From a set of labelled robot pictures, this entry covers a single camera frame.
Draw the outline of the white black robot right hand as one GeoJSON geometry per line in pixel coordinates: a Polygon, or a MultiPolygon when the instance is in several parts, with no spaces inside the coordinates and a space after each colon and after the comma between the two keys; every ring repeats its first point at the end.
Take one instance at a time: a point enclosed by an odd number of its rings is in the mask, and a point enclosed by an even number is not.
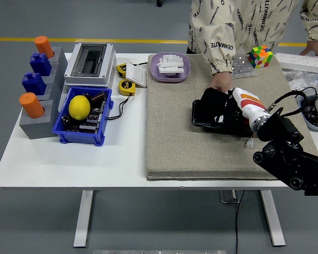
{"type": "Polygon", "coordinates": [[[214,120],[217,124],[248,123],[253,127],[271,117],[257,96],[241,88],[236,87],[225,93],[208,88],[205,94],[214,104],[214,120]]]}

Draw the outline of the person's right hand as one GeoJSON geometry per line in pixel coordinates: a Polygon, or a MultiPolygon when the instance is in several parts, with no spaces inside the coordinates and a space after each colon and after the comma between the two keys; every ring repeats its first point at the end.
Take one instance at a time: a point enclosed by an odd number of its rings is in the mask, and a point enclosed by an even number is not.
{"type": "Polygon", "coordinates": [[[233,88],[232,86],[232,73],[219,72],[213,75],[208,88],[213,88],[221,92],[227,92],[233,88]]]}

